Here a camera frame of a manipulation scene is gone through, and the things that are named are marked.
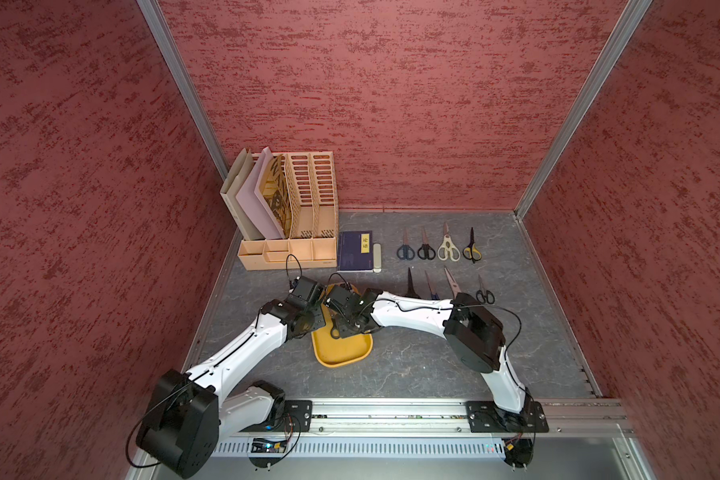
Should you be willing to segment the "yellow storage tray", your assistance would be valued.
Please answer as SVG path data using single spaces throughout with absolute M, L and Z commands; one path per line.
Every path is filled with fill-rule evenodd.
M 311 333 L 313 351 L 323 366 L 338 368 L 365 359 L 371 352 L 374 341 L 371 334 L 360 334 L 349 338 L 333 339 L 330 336 L 331 312 L 322 305 L 326 325 Z

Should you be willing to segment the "all black scissors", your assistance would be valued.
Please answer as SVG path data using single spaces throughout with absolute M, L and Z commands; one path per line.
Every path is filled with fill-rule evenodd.
M 405 292 L 404 296 L 407 298 L 420 299 L 420 295 L 415 290 L 413 274 L 412 274 L 411 268 L 407 269 L 407 283 L 406 283 L 406 292 Z

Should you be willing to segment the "dark blue handled scissors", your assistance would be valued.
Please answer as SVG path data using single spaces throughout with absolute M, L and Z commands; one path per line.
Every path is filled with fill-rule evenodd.
M 397 258 L 403 261 L 412 261 L 416 258 L 416 252 L 409 242 L 408 230 L 403 228 L 402 242 L 396 251 Z

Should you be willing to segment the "black red handled scissors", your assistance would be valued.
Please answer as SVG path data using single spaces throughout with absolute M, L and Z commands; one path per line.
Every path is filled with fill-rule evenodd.
M 432 261 L 436 258 L 436 250 L 430 245 L 429 238 L 424 227 L 421 228 L 421 246 L 417 249 L 417 256 L 421 260 Z

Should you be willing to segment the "pink handled scissors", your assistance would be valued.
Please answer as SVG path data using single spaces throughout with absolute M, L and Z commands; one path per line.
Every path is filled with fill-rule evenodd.
M 458 296 L 458 294 L 462 292 L 462 290 L 461 290 L 459 284 L 456 282 L 456 280 L 455 280 L 454 276 L 452 275 L 452 273 L 450 272 L 450 270 L 447 267 L 445 267 L 444 271 L 445 271 L 445 275 L 446 275 L 447 281 L 449 283 L 451 292 L 453 294 L 453 297 L 456 298 Z

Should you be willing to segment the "cream handled kitchen scissors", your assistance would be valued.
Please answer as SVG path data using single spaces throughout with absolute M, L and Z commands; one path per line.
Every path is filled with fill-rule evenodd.
M 461 249 L 453 242 L 447 222 L 443 225 L 443 239 L 437 249 L 437 257 L 441 261 L 459 261 L 461 258 Z

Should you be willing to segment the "small black scissors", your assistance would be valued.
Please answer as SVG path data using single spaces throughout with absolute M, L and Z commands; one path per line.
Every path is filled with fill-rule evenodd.
M 493 305 L 496 302 L 494 293 L 489 290 L 481 275 L 478 276 L 479 288 L 476 291 L 475 298 L 482 304 Z

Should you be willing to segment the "yellow black handled scissors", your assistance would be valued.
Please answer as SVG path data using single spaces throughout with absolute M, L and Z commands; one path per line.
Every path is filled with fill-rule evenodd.
M 470 228 L 469 243 L 462 250 L 462 255 L 465 259 L 471 261 L 472 263 L 476 263 L 482 260 L 482 253 L 477 248 L 477 244 L 475 242 L 475 233 L 473 227 Z

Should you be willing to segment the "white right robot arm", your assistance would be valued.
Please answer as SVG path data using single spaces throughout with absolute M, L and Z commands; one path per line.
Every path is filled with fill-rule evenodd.
M 528 412 L 528 394 L 509 360 L 503 324 L 474 297 L 459 293 L 453 299 L 425 300 L 336 286 L 323 304 L 334 313 L 341 338 L 407 328 L 444 339 L 463 365 L 481 374 L 497 410 L 517 416 Z

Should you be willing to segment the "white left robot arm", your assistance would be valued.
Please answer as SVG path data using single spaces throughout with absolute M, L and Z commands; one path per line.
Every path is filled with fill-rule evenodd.
M 249 427 L 282 430 L 285 439 L 272 450 L 288 455 L 308 423 L 286 405 L 282 389 L 258 381 L 238 395 L 231 392 L 272 351 L 324 325 L 317 301 L 265 304 L 217 354 L 187 372 L 166 372 L 128 439 L 182 479 L 205 465 L 222 437 Z

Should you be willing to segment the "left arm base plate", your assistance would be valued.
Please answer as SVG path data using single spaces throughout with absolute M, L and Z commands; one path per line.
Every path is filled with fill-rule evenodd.
M 311 400 L 285 400 L 262 423 L 250 426 L 247 432 L 289 433 L 308 432 L 311 427 L 313 402 Z

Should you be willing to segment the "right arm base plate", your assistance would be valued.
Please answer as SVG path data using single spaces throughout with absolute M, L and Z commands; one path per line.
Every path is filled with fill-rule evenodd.
M 539 434 L 549 426 L 542 405 L 526 399 L 519 413 L 500 409 L 493 401 L 467 401 L 466 417 L 472 433 Z

